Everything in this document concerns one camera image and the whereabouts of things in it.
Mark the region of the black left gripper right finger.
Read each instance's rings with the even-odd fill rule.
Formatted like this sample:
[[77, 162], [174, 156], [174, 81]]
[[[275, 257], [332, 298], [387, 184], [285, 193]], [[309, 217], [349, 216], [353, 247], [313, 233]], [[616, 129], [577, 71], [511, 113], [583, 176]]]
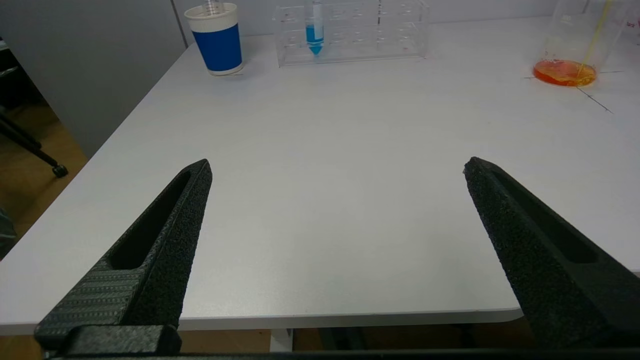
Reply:
[[463, 173], [540, 346], [639, 347], [636, 274], [493, 162], [471, 157]]

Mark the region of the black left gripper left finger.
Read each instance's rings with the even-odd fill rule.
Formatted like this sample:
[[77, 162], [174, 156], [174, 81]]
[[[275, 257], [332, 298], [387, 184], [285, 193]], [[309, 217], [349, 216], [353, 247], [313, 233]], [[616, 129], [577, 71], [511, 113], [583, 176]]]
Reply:
[[59, 347], [80, 326], [177, 327], [213, 173], [206, 159], [181, 171], [36, 326]]

